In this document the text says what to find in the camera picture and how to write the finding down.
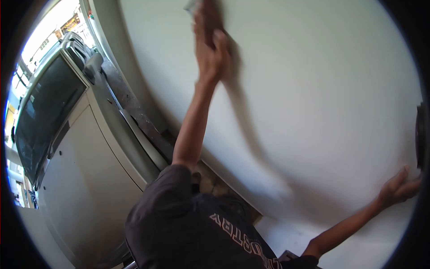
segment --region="person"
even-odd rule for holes
[[[127,246],[139,268],[315,268],[324,253],[382,210],[417,194],[421,180],[407,181],[409,167],[404,166],[366,207],[312,239],[301,257],[280,262],[246,218],[213,195],[191,190],[212,95],[231,70],[226,34],[215,30],[211,49],[199,12],[194,20],[199,77],[172,165],[147,186],[125,224]]]

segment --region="white wall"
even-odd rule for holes
[[[120,1],[140,68],[175,132],[197,78],[186,3]],[[300,255],[401,165],[416,166],[417,70],[377,1],[223,3],[240,86],[218,86],[202,158],[267,216],[257,228],[277,255]],[[413,206],[383,212],[320,265],[380,268]]]
[[[33,208],[17,207],[17,209],[31,240],[46,263],[53,269],[75,268],[58,247],[43,220],[42,213]]]

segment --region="hand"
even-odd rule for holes
[[[210,48],[205,44],[205,27],[201,8],[194,14],[194,20],[199,82],[215,87],[219,80],[228,75],[230,70],[228,39],[224,32],[215,29],[213,34],[215,50]]]
[[[404,202],[418,193],[421,175],[414,180],[406,181],[408,173],[409,166],[405,165],[397,175],[384,184],[377,198],[382,210],[393,204]]]

